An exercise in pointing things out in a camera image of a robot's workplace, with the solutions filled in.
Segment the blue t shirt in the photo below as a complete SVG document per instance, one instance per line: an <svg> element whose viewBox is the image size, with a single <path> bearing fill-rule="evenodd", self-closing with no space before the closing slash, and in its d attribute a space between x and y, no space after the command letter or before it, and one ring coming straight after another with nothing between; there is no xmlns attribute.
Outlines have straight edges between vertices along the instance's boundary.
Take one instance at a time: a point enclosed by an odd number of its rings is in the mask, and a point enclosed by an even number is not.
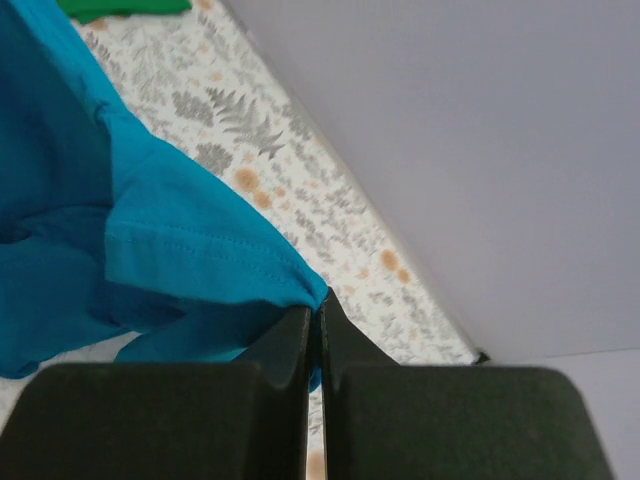
<svg viewBox="0 0 640 480"><path fill-rule="evenodd" d="M1 5L1 374L120 335L120 362L228 361L324 280L128 110L52 1Z"/></svg>

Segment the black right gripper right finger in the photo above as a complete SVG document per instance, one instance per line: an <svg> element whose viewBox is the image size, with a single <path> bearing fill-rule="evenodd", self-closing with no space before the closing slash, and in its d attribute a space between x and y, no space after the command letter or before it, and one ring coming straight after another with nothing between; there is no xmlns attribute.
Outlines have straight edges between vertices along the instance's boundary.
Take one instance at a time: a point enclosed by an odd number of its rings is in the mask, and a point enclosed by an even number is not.
<svg viewBox="0 0 640 480"><path fill-rule="evenodd" d="M539 367L391 359L329 295L321 309L332 479L610 479L583 398Z"/></svg>

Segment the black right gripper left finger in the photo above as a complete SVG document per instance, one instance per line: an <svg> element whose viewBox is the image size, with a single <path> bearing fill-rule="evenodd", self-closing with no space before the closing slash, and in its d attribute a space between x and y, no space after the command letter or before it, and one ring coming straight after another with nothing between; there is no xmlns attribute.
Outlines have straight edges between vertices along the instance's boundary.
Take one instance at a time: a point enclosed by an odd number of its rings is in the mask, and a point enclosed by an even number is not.
<svg viewBox="0 0 640 480"><path fill-rule="evenodd" d="M5 479L301 479L311 313L289 310L230 363L68 363L24 388Z"/></svg>

